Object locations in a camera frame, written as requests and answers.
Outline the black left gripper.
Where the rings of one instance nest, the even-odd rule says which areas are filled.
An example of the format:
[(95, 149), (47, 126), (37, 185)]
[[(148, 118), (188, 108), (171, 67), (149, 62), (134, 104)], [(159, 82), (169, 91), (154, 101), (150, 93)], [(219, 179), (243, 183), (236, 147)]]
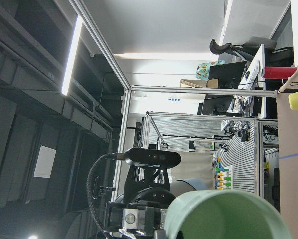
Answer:
[(125, 237), (152, 239), (155, 231), (164, 228), (164, 217), (175, 196), (170, 191), (166, 168), (144, 167), (144, 178), (138, 179), (139, 169), (130, 166), (124, 193), (106, 204), (106, 231), (120, 232)]

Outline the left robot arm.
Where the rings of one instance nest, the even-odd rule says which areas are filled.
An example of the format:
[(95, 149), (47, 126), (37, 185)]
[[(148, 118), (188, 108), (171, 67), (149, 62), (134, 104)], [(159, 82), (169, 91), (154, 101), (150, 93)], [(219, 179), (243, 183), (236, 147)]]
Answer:
[(167, 169), (130, 166), (124, 192), (108, 202), (104, 230), (128, 239), (165, 239), (168, 207), (177, 196), (205, 189), (196, 178), (171, 183)]

